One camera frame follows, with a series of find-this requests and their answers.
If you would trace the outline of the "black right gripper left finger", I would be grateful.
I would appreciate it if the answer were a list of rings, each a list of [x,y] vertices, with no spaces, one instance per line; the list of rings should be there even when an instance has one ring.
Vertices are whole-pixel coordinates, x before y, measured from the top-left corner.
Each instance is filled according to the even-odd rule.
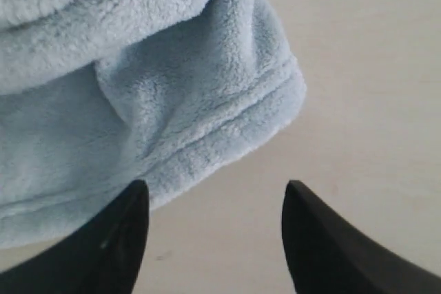
[[[2,293],[131,293],[149,229],[149,191],[130,183],[89,222],[1,272]]]

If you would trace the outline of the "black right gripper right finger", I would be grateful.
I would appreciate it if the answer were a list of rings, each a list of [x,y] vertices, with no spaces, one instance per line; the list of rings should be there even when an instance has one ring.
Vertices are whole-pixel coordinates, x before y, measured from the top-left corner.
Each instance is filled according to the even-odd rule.
[[[281,236],[297,293],[440,292],[440,277],[352,226],[299,180],[288,182]]]

